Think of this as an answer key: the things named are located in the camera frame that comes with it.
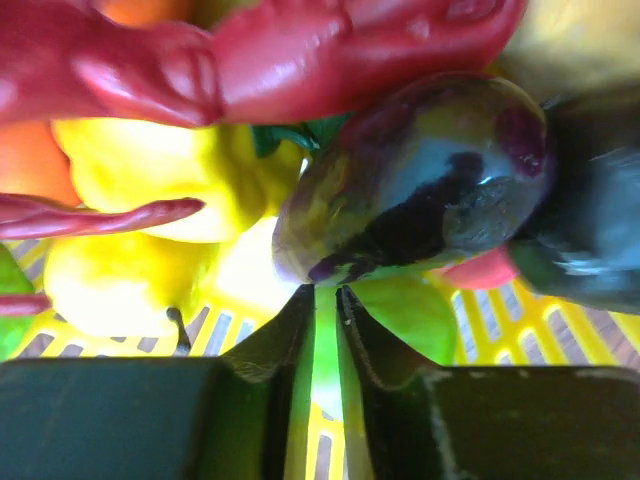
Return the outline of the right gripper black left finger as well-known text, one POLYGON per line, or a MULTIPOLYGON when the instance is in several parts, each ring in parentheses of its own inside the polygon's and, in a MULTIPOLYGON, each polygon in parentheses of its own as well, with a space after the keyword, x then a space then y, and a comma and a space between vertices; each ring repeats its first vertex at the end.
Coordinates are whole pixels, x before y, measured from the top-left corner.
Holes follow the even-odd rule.
POLYGON ((314 289, 217 357, 1 367, 5 479, 301 479, 314 289))

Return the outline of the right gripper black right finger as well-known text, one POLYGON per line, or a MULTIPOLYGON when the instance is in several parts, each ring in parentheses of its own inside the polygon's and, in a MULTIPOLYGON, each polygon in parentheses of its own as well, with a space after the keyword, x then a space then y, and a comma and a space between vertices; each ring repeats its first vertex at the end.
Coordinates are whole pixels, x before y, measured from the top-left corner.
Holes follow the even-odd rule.
POLYGON ((620 367, 441 367, 336 294, 353 479, 635 479, 639 375, 620 367))

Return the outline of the yellow toy lemon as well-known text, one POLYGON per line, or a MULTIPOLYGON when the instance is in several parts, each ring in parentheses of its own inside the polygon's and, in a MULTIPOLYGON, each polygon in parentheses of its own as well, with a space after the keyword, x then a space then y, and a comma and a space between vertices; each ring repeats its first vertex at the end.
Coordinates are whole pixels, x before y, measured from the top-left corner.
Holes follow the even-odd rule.
POLYGON ((186 355, 186 326, 201 311, 201 284, 218 244, 143 233, 55 239, 43 287, 64 320, 95 337, 170 337, 186 355))

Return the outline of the purple toy eggplant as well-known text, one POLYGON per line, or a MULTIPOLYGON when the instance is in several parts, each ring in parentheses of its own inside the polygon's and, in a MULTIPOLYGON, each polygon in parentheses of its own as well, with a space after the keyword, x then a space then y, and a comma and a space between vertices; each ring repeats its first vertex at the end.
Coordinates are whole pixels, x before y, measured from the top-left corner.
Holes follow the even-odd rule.
POLYGON ((498 77, 431 77, 354 114, 302 174, 273 237, 285 280, 431 269, 512 238, 555 160, 541 106, 498 77))

